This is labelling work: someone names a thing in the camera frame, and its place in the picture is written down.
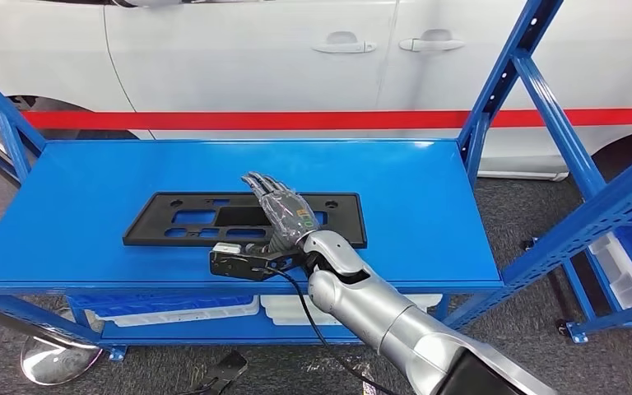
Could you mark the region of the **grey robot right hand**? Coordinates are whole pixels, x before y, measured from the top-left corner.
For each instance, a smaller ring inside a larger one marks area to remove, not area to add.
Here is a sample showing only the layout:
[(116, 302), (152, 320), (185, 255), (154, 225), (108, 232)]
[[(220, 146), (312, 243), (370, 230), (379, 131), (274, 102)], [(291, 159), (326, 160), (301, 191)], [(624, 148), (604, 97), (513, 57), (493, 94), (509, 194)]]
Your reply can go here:
[(293, 249), (309, 233), (319, 230), (320, 223), (301, 195), (269, 175), (250, 171), (241, 177), (263, 209), (273, 228), (267, 246), (270, 253)]

